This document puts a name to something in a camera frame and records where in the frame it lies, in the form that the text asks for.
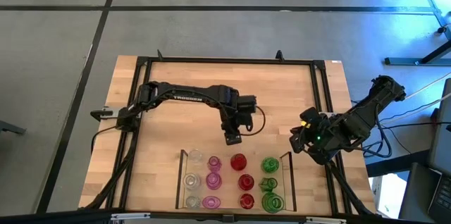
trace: metal stand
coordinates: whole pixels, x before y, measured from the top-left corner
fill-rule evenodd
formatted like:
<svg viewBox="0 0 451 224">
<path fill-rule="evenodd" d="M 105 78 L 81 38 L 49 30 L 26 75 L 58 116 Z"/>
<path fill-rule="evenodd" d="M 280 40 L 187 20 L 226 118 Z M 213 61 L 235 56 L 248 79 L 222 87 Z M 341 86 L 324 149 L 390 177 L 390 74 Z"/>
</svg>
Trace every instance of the metal stand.
<svg viewBox="0 0 451 224">
<path fill-rule="evenodd" d="M 441 58 L 451 51 L 451 40 L 424 58 L 385 58 L 389 66 L 451 66 L 451 58 Z"/>
<path fill-rule="evenodd" d="M 17 127 L 15 125 L 0 120 L 0 132 L 14 132 L 16 134 L 22 135 L 25 133 L 25 131 L 26 129 Z"/>
</svg>

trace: wooden tabletop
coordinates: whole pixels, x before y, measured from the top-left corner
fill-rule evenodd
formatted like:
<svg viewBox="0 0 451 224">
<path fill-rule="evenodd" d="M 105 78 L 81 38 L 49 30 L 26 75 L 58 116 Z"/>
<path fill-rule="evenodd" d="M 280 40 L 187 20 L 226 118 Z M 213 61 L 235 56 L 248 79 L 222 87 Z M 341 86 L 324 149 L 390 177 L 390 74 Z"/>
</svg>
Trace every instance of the wooden tabletop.
<svg viewBox="0 0 451 224">
<path fill-rule="evenodd" d="M 106 105 L 127 105 L 136 56 L 119 56 L 111 79 Z M 340 61 L 326 61 L 326 70 L 334 112 L 351 107 L 345 74 Z M 317 72 L 322 107 L 325 107 L 321 76 Z M 248 159 L 262 156 L 282 156 L 292 151 L 288 138 L 290 128 L 299 126 L 299 113 L 314 106 L 308 66 L 227 64 L 227 63 L 152 63 L 150 80 L 177 85 L 208 87 L 227 85 L 238 89 L 240 95 L 257 96 L 257 104 L 266 113 L 266 127 L 251 137 L 243 137 L 241 144 L 226 146 L 220 128 L 218 110 L 205 104 L 186 101 L 165 101 L 158 108 L 144 113 L 132 169 L 126 209 L 131 211 L 189 212 L 175 209 L 180 150 L 200 150 L 211 155 L 232 156 L 244 153 Z M 262 115 L 253 114 L 254 126 L 259 127 Z M 111 127 L 115 120 L 103 120 L 99 130 Z M 120 131 L 110 130 L 97 137 L 91 157 L 80 206 L 90 203 L 111 177 Z M 371 211 L 375 211 L 362 153 L 343 152 L 346 178 L 356 195 Z M 330 204 L 323 166 L 306 154 L 293 153 L 297 211 L 281 211 L 283 215 L 330 215 Z M 258 172 L 246 167 L 243 173 Z M 335 181 L 338 208 L 343 212 L 339 184 Z M 224 197 L 238 197 L 241 192 L 224 189 Z M 118 205 L 117 190 L 114 206 Z M 266 213 L 259 208 L 223 209 L 233 213 Z"/>
</svg>

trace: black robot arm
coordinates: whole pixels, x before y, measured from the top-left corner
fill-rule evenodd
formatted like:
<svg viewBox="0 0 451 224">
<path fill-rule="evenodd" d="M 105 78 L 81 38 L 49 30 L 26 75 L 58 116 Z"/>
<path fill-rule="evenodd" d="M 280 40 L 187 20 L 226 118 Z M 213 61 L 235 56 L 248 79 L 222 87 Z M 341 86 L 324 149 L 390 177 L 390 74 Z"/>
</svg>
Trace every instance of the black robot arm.
<svg viewBox="0 0 451 224">
<path fill-rule="evenodd" d="M 330 118 L 309 108 L 299 116 L 302 126 L 291 129 L 290 143 L 295 153 L 305 150 L 320 165 L 325 165 L 341 149 L 352 151 L 365 139 L 378 120 L 378 114 L 392 101 L 405 98 L 404 87 L 391 77 L 379 76 L 365 99 L 344 114 Z"/>
<path fill-rule="evenodd" d="M 202 102 L 217 108 L 227 145 L 241 143 L 241 133 L 238 130 L 240 125 L 244 125 L 247 131 L 253 128 L 251 114 L 256 111 L 255 96 L 240 96 L 236 89 L 225 85 L 203 88 L 172 85 L 167 82 L 148 82 L 141 85 L 131 105 L 119 111 L 116 127 L 124 131 L 134 130 L 137 126 L 134 117 L 138 113 L 156 108 L 169 99 Z"/>
</svg>

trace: gray floor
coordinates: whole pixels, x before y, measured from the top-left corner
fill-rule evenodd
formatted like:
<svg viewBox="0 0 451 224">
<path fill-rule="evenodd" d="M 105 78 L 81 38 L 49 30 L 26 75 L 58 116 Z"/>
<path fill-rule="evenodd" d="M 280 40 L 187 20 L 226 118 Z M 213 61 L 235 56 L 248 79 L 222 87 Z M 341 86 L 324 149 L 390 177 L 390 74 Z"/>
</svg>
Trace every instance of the gray floor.
<svg viewBox="0 0 451 224">
<path fill-rule="evenodd" d="M 105 0 L 0 0 L 2 4 L 102 5 Z M 428 6 L 427 0 L 113 0 L 113 5 Z M 0 12 L 0 119 L 27 128 L 0 134 L 0 215 L 30 213 L 70 106 L 98 12 Z M 390 67 L 386 56 L 415 57 L 446 42 L 433 15 L 404 13 L 111 12 L 100 41 L 50 211 L 76 209 L 89 163 L 91 136 L 117 55 L 341 60 L 353 99 L 365 97 L 370 80 L 386 74 L 412 93 L 450 68 Z M 440 82 L 409 101 L 392 104 L 381 118 L 433 101 Z M 427 119 L 431 109 L 403 123 Z M 395 133 L 408 150 L 427 149 L 430 127 Z M 368 142 L 377 140 L 378 133 Z M 392 140 L 393 157 L 404 155 Z M 367 163 L 379 161 L 369 158 Z"/>
</svg>

